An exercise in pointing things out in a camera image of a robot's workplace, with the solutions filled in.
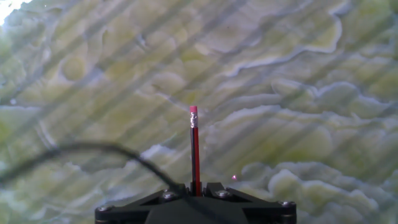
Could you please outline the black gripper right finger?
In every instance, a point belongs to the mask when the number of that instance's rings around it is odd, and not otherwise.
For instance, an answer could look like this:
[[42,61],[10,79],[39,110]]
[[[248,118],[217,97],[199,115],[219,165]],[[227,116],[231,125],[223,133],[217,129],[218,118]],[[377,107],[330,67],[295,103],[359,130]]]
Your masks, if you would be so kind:
[[206,208],[229,223],[296,224],[296,203],[268,202],[221,183],[208,183],[202,190]]

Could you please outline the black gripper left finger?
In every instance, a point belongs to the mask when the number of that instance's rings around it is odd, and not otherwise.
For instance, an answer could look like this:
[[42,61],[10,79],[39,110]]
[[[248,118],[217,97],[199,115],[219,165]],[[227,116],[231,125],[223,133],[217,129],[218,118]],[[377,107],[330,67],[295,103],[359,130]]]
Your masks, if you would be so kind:
[[113,203],[101,205],[95,210],[95,224],[145,223],[153,208],[191,195],[185,184],[178,184],[177,191],[160,190],[121,207]]

